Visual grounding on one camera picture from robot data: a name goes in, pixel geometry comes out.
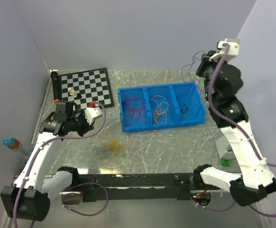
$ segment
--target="green object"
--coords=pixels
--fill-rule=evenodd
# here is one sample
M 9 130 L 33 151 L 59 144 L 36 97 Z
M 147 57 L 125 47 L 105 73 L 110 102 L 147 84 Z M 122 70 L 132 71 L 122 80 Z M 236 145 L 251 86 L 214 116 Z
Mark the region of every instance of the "green object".
M 231 165 L 231 160 L 221 158 L 220 159 L 220 164 L 225 167 L 229 167 Z

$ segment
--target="blue bin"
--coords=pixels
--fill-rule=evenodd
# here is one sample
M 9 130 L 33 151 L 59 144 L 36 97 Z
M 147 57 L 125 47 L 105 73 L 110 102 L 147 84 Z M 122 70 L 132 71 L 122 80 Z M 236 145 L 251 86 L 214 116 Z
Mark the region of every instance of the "blue bin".
M 205 108 L 195 82 L 118 89 L 123 132 L 202 124 Z M 156 115 L 161 103 L 166 116 Z

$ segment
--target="marble tabletop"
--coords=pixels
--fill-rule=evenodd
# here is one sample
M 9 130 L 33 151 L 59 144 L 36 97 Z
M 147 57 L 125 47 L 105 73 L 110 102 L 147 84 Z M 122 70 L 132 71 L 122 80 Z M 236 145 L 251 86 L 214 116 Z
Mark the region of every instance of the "marble tabletop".
M 230 167 L 222 167 L 218 156 L 215 141 L 222 135 L 206 109 L 203 124 L 189 127 L 151 130 L 138 133 L 123 133 L 120 123 L 120 106 L 118 102 L 118 88 L 147 86 L 182 82 L 179 71 L 108 71 L 110 86 L 115 106 L 107 111 L 107 122 L 97 136 L 82 140 L 64 140 L 60 149 L 55 153 L 49 174 L 55 173 L 61 166 L 78 168 L 80 174 L 105 173 L 175 173 L 193 172 L 202 164 L 211 164 L 214 167 L 239 172 L 240 168 L 235 161 Z M 201 94 L 205 107 L 208 103 Z M 43 121 L 55 110 L 53 91 L 50 87 L 46 103 L 41 116 Z M 103 117 L 96 121 L 95 132 L 101 125 Z M 105 141 L 116 139 L 121 144 L 127 144 L 128 149 L 121 149 L 125 155 L 116 155 L 121 165 L 112 157 L 112 152 L 104 150 L 102 160 L 99 159 Z

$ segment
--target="chess square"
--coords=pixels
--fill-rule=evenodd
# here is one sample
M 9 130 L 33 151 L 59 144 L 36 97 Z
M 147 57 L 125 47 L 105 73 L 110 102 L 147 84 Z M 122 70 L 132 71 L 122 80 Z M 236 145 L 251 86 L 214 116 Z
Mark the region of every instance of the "chess square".
M 92 101 L 100 102 L 105 107 L 114 106 L 105 68 L 61 75 L 60 80 L 62 99 L 76 102 L 79 109 L 85 109 Z M 73 96 L 70 96 L 69 87 L 79 93 L 82 98 L 75 100 Z

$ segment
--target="marble table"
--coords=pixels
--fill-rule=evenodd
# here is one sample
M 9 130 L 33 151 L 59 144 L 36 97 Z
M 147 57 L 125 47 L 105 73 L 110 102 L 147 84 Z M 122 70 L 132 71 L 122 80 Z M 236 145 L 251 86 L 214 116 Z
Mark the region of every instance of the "marble table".
M 240 171 L 236 161 L 232 161 L 230 167 L 220 165 L 215 141 L 222 133 L 207 109 L 204 124 L 197 126 L 139 133 L 122 132 L 118 88 L 180 83 L 182 79 L 179 71 L 143 70 L 108 71 L 108 73 L 115 106 L 106 109 L 107 122 L 101 132 L 102 135 L 83 140 L 65 140 L 55 152 L 55 161 L 51 165 L 49 174 L 55 173 L 61 166 L 76 167 L 80 174 L 193 172 L 198 165 L 206 163 L 229 172 Z M 184 77 L 188 80 L 187 71 L 184 72 Z M 207 108 L 208 103 L 204 99 L 204 94 L 201 96 Z M 45 105 L 42 107 L 41 121 L 54 110 L 52 87 L 49 87 Z M 92 132 L 99 128 L 102 121 L 103 118 L 97 120 Z M 128 144 L 127 154 L 118 157 L 122 162 L 121 166 L 113 170 L 104 168 L 99 159 L 103 142 L 108 139 L 117 139 L 120 143 Z M 118 166 L 110 151 L 105 150 L 102 159 L 107 167 Z

